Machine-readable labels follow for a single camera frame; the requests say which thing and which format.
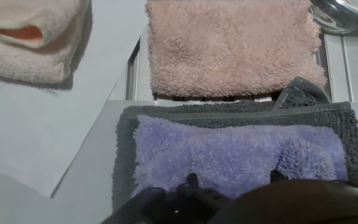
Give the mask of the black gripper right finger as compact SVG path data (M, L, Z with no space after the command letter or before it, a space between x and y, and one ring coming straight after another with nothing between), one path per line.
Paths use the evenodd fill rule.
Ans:
M284 176L281 172L279 172L277 170L272 170L270 172L270 182L271 183L284 181L284 180L288 180L288 177Z

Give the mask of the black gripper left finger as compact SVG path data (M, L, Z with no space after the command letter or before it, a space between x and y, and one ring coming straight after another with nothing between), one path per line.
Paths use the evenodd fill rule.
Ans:
M160 187L141 190L102 224L206 224L230 201L217 190L202 189L191 173L169 192Z

